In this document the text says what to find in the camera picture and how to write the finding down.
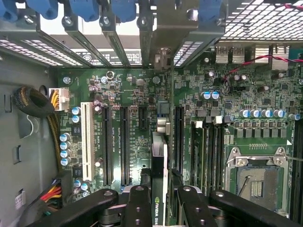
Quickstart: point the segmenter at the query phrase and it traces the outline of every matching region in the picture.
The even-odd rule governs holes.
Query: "metal frame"
[[[81,47],[89,51],[106,67],[112,65],[108,60],[97,50],[97,48],[87,39],[80,31],[78,25],[78,16],[74,15],[71,11],[69,2],[64,3],[64,17],[62,18],[62,25],[65,32],[75,40]]]

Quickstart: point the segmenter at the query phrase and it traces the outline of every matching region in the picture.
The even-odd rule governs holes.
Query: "white pci slot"
[[[81,103],[83,180],[92,181],[95,173],[93,103]]]

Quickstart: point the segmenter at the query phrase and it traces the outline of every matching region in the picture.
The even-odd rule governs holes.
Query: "red and black wire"
[[[254,58],[250,61],[247,61],[241,65],[239,65],[238,67],[234,68],[233,70],[229,71],[224,77],[223,77],[223,89],[222,89],[222,93],[223,94],[228,94],[230,91],[230,83],[229,83],[229,79],[228,76],[231,75],[232,73],[235,73],[236,71],[238,71],[241,67],[246,66],[246,65],[250,65],[252,63],[254,63],[255,60],[258,59],[262,59],[262,58],[269,58],[269,59],[276,59],[276,60],[281,60],[281,61],[285,61],[285,62],[291,62],[291,63],[303,63],[303,60],[301,59],[295,59],[295,60],[291,60],[291,59],[287,59],[287,58],[281,58],[281,57],[276,57],[273,56],[271,54],[267,54],[267,55],[262,55],[259,56],[257,58]]]

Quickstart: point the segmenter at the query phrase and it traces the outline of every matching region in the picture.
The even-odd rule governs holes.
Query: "perforated metal panel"
[[[303,5],[303,0],[294,5]],[[222,40],[302,41],[303,12],[263,0],[244,2],[226,20]]]

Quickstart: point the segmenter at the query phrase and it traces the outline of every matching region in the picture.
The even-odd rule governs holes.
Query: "black pcie slot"
[[[103,147],[103,185],[110,186],[113,181],[112,165],[112,124],[109,107],[102,108],[102,147]]]
[[[216,189],[222,189],[223,167],[224,167],[224,125],[217,128],[217,169],[216,169]]]
[[[295,122],[294,157],[303,158],[303,120]],[[290,219],[303,225],[303,165],[293,161]]]
[[[127,107],[120,108],[120,145],[121,145],[121,185],[129,185],[129,111]]]
[[[147,129],[147,107],[139,106],[139,129]]]
[[[175,166],[176,169],[183,172],[183,157],[184,157],[184,107],[175,108]]]

